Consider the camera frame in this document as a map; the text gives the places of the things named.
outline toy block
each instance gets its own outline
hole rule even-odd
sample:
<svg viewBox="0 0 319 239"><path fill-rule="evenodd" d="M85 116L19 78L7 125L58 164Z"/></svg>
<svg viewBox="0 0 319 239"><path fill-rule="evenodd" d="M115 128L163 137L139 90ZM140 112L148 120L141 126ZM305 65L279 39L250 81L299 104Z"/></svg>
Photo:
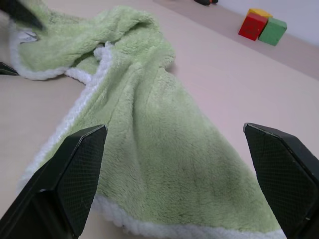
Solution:
<svg viewBox="0 0 319 239"><path fill-rule="evenodd" d="M270 13L266 12L265 10L262 10L260 8L250 8L247 12L247 15L249 13L255 13L258 14L260 16L264 16L264 17L273 17Z"/></svg>
<svg viewBox="0 0 319 239"><path fill-rule="evenodd" d="M284 21L270 17L263 32L259 36L259 40L276 46L286 30L287 24Z"/></svg>
<svg viewBox="0 0 319 239"><path fill-rule="evenodd" d="M246 16L238 34L256 41L257 37L266 26L267 21L268 19L264 16L260 16L255 13L249 13Z"/></svg>

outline red block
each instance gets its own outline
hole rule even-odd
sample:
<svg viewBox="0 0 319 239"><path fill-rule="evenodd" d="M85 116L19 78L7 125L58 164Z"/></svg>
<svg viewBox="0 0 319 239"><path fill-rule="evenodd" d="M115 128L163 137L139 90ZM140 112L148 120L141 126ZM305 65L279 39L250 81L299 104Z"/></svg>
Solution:
<svg viewBox="0 0 319 239"><path fill-rule="evenodd" d="M246 16L238 34L256 41L258 36L264 30L267 21L268 18L251 12Z"/></svg>

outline black object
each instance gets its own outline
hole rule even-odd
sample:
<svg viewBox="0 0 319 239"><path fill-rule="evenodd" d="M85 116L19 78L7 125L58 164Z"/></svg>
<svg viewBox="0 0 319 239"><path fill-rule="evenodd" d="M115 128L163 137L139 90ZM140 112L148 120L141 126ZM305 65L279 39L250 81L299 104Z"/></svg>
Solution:
<svg viewBox="0 0 319 239"><path fill-rule="evenodd" d="M1 239L77 239L97 189L107 129L67 137L0 220Z"/></svg>
<svg viewBox="0 0 319 239"><path fill-rule="evenodd" d="M18 0L0 0L0 10L7 13L13 20L44 30L39 19Z"/></svg>
<svg viewBox="0 0 319 239"><path fill-rule="evenodd" d="M288 239L319 238L319 161L293 135L244 126L259 185Z"/></svg>
<svg viewBox="0 0 319 239"><path fill-rule="evenodd" d="M18 76L18 72L5 63L0 62L0 75Z"/></svg>
<svg viewBox="0 0 319 239"><path fill-rule="evenodd" d="M202 4L204 6L209 6L211 4L210 0L195 0L195 2Z"/></svg>

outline white wall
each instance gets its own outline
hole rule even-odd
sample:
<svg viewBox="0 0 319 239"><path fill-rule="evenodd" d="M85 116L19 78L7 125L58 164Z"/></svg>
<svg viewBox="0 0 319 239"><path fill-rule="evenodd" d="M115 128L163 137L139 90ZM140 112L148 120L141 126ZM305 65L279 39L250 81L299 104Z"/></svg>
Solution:
<svg viewBox="0 0 319 239"><path fill-rule="evenodd" d="M287 32L319 46L319 0L219 0L219 5L240 14L262 8L287 23Z"/></svg>

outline green towel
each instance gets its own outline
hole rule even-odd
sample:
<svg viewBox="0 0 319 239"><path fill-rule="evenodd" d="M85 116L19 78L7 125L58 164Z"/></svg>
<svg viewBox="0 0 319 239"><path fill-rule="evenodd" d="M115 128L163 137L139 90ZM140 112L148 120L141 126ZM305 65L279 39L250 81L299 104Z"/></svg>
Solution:
<svg viewBox="0 0 319 239"><path fill-rule="evenodd" d="M174 51L152 15L119 6L81 19L25 3L47 31L11 23L14 68L33 80L65 74L86 87L21 186L67 135L105 124L93 206L115 225L156 238L285 238L255 175L166 71Z"/></svg>

